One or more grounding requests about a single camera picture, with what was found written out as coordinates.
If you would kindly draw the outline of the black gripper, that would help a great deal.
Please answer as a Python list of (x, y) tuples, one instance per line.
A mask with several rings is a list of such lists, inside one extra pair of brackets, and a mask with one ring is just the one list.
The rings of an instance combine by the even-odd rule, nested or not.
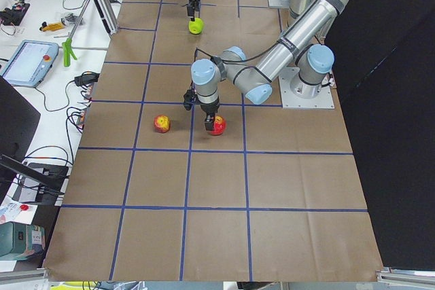
[(212, 103), (200, 102), (201, 109), (205, 112), (205, 129), (207, 131), (214, 131), (215, 115), (220, 106), (220, 100), (216, 99)]
[(188, 0), (186, 9), (187, 9), (187, 15), (191, 22), (195, 21), (196, 15), (200, 12), (200, 8), (201, 8), (201, 0)]

